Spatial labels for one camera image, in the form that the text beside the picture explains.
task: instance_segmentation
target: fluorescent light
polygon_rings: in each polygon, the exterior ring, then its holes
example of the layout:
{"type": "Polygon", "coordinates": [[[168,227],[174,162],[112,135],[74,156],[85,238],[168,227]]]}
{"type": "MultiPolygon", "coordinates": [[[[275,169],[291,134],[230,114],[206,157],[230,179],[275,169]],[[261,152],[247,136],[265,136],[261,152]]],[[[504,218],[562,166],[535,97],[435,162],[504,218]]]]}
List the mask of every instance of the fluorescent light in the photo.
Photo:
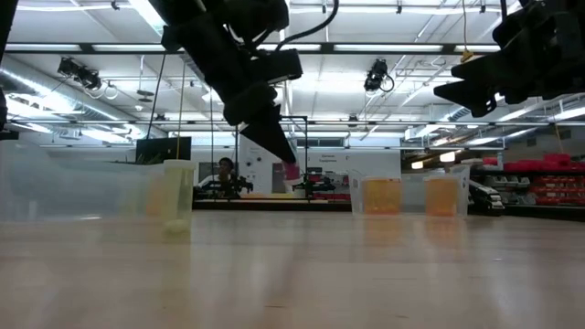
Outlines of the fluorescent light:
{"type": "MultiPolygon", "coordinates": [[[[276,44],[263,44],[259,45],[258,49],[263,49],[267,51],[274,51],[276,50],[276,44]]],[[[288,44],[282,46],[281,50],[289,50],[289,49],[297,49],[299,51],[319,51],[321,50],[321,45],[315,44],[288,44]]]]}
{"type": "MultiPolygon", "coordinates": [[[[331,12],[333,8],[327,8],[327,12],[331,12]]],[[[398,8],[395,5],[340,5],[338,12],[343,14],[396,14],[398,8]]],[[[479,13],[481,8],[465,8],[466,13],[479,13]]],[[[499,13],[500,9],[497,8],[486,8],[486,12],[499,13]]],[[[291,8],[289,13],[294,14],[309,14],[309,13],[322,13],[321,6],[296,6],[291,8]]],[[[402,13],[409,14],[421,14],[421,15],[461,15],[463,14],[463,8],[428,8],[424,6],[410,6],[403,7],[402,13]]]]}
{"type": "Polygon", "coordinates": [[[165,51],[159,44],[152,45],[93,45],[95,51],[165,51]]]}
{"type": "Polygon", "coordinates": [[[27,123],[27,124],[19,124],[19,123],[11,123],[12,125],[20,128],[30,129],[35,132],[39,133],[53,133],[50,129],[47,129],[41,125],[35,123],[27,123]]]}
{"type": "Polygon", "coordinates": [[[455,161],[455,152],[441,154],[439,159],[441,159],[441,162],[454,162],[455,161]]]}
{"type": "Polygon", "coordinates": [[[570,118],[578,117],[581,115],[585,115],[585,107],[578,108],[575,110],[568,110],[568,111],[564,111],[564,112],[559,113],[559,114],[555,114],[554,116],[548,117],[548,120],[550,122],[561,121],[561,120],[567,120],[570,118]]]}
{"type": "Polygon", "coordinates": [[[82,133],[88,137],[93,138],[93,139],[97,139],[99,141],[104,141],[104,142],[108,142],[108,143],[128,143],[128,141],[125,138],[118,136],[116,134],[113,134],[113,133],[107,133],[107,132],[102,132],[102,131],[93,131],[93,130],[84,130],[84,131],[82,131],[82,133]]]}
{"type": "Polygon", "coordinates": [[[454,126],[452,125],[445,125],[445,124],[427,124],[426,127],[422,128],[422,130],[420,130],[415,137],[416,138],[421,138],[424,137],[426,135],[428,135],[429,133],[432,133],[434,131],[436,131],[439,128],[454,128],[454,126]]]}
{"type": "Polygon", "coordinates": [[[422,169],[422,167],[423,167],[422,161],[418,161],[416,163],[412,163],[412,164],[410,164],[410,167],[412,169],[422,169]]]}
{"type": "MultiPolygon", "coordinates": [[[[455,46],[455,52],[461,52],[465,50],[465,46],[455,46]]],[[[496,52],[500,50],[500,46],[497,45],[467,45],[467,50],[476,52],[496,52]]]]}
{"type": "Polygon", "coordinates": [[[501,117],[500,119],[498,119],[499,122],[503,122],[503,121],[509,121],[509,120],[513,120],[515,118],[519,118],[521,116],[523,116],[524,114],[530,112],[529,110],[518,110],[518,111],[513,111],[512,113],[509,113],[503,117],[501,117]]]}
{"type": "Polygon", "coordinates": [[[495,140],[497,140],[498,137],[484,137],[484,138],[476,138],[474,140],[471,140],[469,142],[467,142],[470,145],[481,145],[481,144],[485,144],[485,143],[491,143],[495,140]]]}
{"type": "Polygon", "coordinates": [[[166,23],[163,18],[158,15],[156,10],[154,10],[148,0],[128,0],[128,2],[130,2],[130,5],[136,9],[138,14],[159,36],[163,35],[163,29],[166,23]]]}
{"type": "Polygon", "coordinates": [[[83,113],[83,111],[74,111],[75,107],[71,101],[59,96],[57,93],[50,93],[46,97],[38,97],[27,94],[16,94],[18,98],[27,100],[29,104],[36,103],[41,107],[53,110],[51,114],[72,114],[75,112],[83,113]]]}
{"type": "Polygon", "coordinates": [[[536,129],[537,128],[530,128],[530,129],[525,129],[523,131],[519,131],[519,132],[515,132],[515,133],[510,133],[505,138],[515,138],[515,137],[518,137],[518,136],[522,136],[523,134],[533,132],[536,129]]]}
{"type": "Polygon", "coordinates": [[[441,51],[442,45],[366,45],[340,44],[334,46],[335,51],[405,51],[405,52],[435,52],[441,51]]]}
{"type": "Polygon", "coordinates": [[[440,140],[433,142],[432,145],[433,146],[441,146],[443,144],[447,144],[448,142],[449,142],[449,139],[441,138],[440,140]]]}
{"type": "Polygon", "coordinates": [[[81,51],[75,44],[6,44],[8,51],[81,51]]]}

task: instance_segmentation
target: ceiling light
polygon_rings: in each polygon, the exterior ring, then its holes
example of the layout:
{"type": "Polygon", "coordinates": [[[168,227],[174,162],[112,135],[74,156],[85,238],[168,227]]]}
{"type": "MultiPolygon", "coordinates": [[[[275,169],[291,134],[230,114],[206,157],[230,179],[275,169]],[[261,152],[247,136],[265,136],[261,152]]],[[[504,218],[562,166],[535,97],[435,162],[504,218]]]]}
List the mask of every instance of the ceiling light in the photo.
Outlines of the ceiling light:
{"type": "Polygon", "coordinates": [[[81,51],[75,44],[6,44],[7,51],[81,51]]]}
{"type": "Polygon", "coordinates": [[[439,159],[441,159],[441,162],[455,162],[455,152],[441,154],[439,159]]]}
{"type": "Polygon", "coordinates": [[[523,116],[524,114],[530,112],[529,110],[518,110],[518,111],[513,111],[512,113],[509,113],[503,117],[501,117],[500,119],[498,119],[499,122],[503,122],[503,121],[509,121],[509,120],[514,120],[515,118],[519,118],[521,116],[523,116]]]}
{"type": "Polygon", "coordinates": [[[525,129],[523,131],[519,131],[519,132],[515,132],[515,133],[510,133],[505,138],[515,138],[515,137],[518,137],[518,136],[522,136],[523,134],[533,132],[536,129],[537,128],[530,128],[530,129],[525,129]]]}
{"type": "MultiPolygon", "coordinates": [[[[263,44],[259,45],[258,49],[263,49],[267,51],[274,51],[276,50],[276,44],[263,44]]],[[[297,49],[299,51],[319,51],[321,50],[321,45],[316,44],[288,44],[282,46],[281,50],[290,50],[290,49],[297,49]]]]}
{"type": "Polygon", "coordinates": [[[340,44],[334,46],[334,51],[393,51],[393,52],[436,52],[441,51],[442,45],[366,45],[340,44]]]}
{"type": "Polygon", "coordinates": [[[449,142],[449,139],[447,138],[441,138],[440,140],[437,140],[435,142],[432,143],[433,146],[441,146],[443,144],[447,144],[449,142]]]}
{"type": "Polygon", "coordinates": [[[113,133],[107,133],[102,131],[84,130],[84,135],[93,139],[104,141],[107,143],[128,143],[128,140],[113,133]]]}
{"type": "Polygon", "coordinates": [[[412,169],[422,169],[422,167],[423,167],[422,161],[418,161],[416,163],[412,163],[412,164],[410,164],[410,167],[412,169]]]}
{"type": "MultiPolygon", "coordinates": [[[[339,6],[338,12],[344,14],[396,14],[398,7],[394,5],[341,5],[339,6]]],[[[322,7],[320,6],[296,6],[291,8],[289,13],[294,14],[309,14],[309,13],[322,13],[322,7]]],[[[333,8],[327,8],[328,12],[331,12],[333,8]]],[[[466,13],[479,13],[481,8],[465,8],[466,13]]],[[[486,8],[486,12],[501,12],[498,8],[486,8]]],[[[410,6],[402,7],[402,13],[410,14],[421,14],[421,15],[461,15],[463,14],[462,8],[428,8],[424,6],[410,6]]]]}
{"type": "Polygon", "coordinates": [[[470,145],[481,145],[481,144],[485,144],[485,143],[491,143],[495,140],[497,140],[498,137],[484,137],[484,138],[476,138],[474,140],[471,140],[469,142],[467,142],[470,145]]]}
{"type": "Polygon", "coordinates": [[[153,30],[159,35],[163,35],[163,29],[166,25],[163,18],[161,18],[148,0],[128,0],[130,5],[136,9],[138,14],[150,25],[153,30]]]}
{"type": "MultiPolygon", "coordinates": [[[[475,52],[496,52],[500,50],[500,46],[497,45],[467,45],[467,50],[475,52]]],[[[463,53],[465,46],[455,46],[455,52],[463,53]]]]}
{"type": "Polygon", "coordinates": [[[564,111],[564,112],[559,113],[559,114],[555,114],[553,116],[548,117],[548,120],[550,122],[561,121],[561,120],[567,120],[570,118],[575,118],[575,117],[578,117],[581,115],[585,115],[585,107],[578,108],[575,110],[568,110],[568,111],[564,111]]]}
{"type": "Polygon", "coordinates": [[[95,51],[165,51],[165,48],[160,44],[148,45],[93,45],[95,51]]]}
{"type": "Polygon", "coordinates": [[[27,124],[19,124],[19,123],[11,123],[12,125],[20,128],[30,129],[35,132],[39,133],[53,133],[50,129],[47,129],[41,125],[35,123],[27,123],[27,124]]]}

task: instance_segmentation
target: black monitor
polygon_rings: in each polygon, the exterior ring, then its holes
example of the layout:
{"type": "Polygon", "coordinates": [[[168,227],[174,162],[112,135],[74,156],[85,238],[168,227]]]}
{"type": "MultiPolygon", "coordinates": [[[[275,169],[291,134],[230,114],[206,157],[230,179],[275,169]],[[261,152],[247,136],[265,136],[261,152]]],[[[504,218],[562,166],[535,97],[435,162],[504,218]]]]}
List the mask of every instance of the black monitor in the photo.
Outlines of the black monitor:
{"type": "MultiPolygon", "coordinates": [[[[191,160],[191,137],[180,138],[178,158],[191,160]]],[[[157,165],[170,159],[176,159],[176,137],[139,140],[136,144],[138,165],[157,165]]]]}

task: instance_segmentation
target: pipe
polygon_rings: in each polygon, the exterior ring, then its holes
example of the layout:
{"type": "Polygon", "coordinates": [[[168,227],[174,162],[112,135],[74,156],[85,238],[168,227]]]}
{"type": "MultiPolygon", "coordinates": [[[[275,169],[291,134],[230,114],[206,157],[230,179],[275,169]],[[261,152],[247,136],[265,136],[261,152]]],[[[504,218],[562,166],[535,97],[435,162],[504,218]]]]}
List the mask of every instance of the pipe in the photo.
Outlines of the pipe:
{"type": "MultiPolygon", "coordinates": [[[[102,101],[92,98],[84,98],[83,94],[73,87],[63,83],[58,89],[53,90],[59,85],[59,81],[30,68],[29,66],[13,59],[5,57],[0,68],[0,75],[15,81],[17,84],[26,85],[33,90],[37,96],[45,97],[50,93],[58,94],[63,100],[71,104],[81,105],[94,114],[99,114],[109,120],[136,120],[133,116],[120,111],[102,101]]],[[[141,133],[146,134],[144,129],[136,127],[141,133]]],[[[154,133],[160,137],[166,137],[167,134],[160,129],[154,129],[154,133]]]]}

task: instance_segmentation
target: spotlight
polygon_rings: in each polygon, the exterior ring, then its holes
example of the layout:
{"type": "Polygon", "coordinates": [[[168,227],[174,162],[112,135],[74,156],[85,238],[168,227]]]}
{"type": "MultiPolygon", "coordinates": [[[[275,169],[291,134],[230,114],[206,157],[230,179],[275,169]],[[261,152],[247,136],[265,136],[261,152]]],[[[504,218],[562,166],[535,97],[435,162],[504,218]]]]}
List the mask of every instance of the spotlight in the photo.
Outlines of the spotlight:
{"type": "Polygon", "coordinates": [[[57,72],[63,76],[79,82],[87,90],[101,88],[100,72],[95,69],[87,69],[86,66],[77,64],[73,58],[62,58],[57,72]]]}
{"type": "Polygon", "coordinates": [[[385,59],[376,59],[372,69],[367,72],[366,82],[364,82],[364,89],[367,92],[382,90],[390,92],[394,89],[394,80],[388,75],[388,64],[385,59]],[[389,90],[382,88],[382,84],[388,79],[392,83],[389,90]]]}

